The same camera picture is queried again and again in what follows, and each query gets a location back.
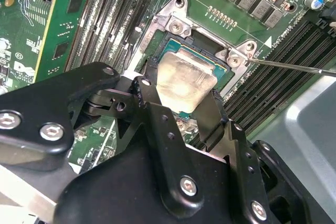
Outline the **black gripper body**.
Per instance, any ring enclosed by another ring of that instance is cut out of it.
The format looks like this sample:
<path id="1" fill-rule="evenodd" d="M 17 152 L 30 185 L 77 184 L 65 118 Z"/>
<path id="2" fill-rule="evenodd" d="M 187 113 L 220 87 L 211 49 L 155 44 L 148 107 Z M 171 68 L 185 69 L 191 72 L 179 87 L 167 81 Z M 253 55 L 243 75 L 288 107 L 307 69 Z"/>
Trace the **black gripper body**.
<path id="1" fill-rule="evenodd" d="M 245 223 L 229 187 L 229 166 L 188 147 L 204 189 L 204 206 L 183 223 Z M 54 223 L 180 223 L 164 207 L 143 144 L 74 179 L 61 194 Z"/>

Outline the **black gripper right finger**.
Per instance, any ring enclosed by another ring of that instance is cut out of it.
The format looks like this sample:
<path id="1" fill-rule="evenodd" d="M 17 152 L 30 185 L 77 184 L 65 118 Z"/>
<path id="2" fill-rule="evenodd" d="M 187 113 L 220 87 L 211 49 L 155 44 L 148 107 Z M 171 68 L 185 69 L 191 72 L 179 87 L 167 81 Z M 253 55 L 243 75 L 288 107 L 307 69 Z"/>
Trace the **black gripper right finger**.
<path id="1" fill-rule="evenodd" d="M 247 141 L 216 90 L 198 106 L 198 129 L 206 151 L 228 164 L 234 223 L 318 223 L 316 200 L 269 144 Z"/>

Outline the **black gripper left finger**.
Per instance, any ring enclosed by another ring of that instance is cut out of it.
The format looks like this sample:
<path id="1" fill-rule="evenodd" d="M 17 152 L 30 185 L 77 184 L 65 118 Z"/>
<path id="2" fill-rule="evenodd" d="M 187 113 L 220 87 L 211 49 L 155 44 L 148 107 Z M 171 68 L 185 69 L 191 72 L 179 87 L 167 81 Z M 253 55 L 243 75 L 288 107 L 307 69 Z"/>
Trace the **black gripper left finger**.
<path id="1" fill-rule="evenodd" d="M 202 187 L 155 79 L 130 80 L 101 62 L 1 96 L 1 194 L 42 220 L 54 220 L 61 194 L 79 176 L 67 161 L 74 133 L 102 115 L 121 123 L 121 154 L 147 147 L 171 215 L 187 219 L 201 210 Z"/>

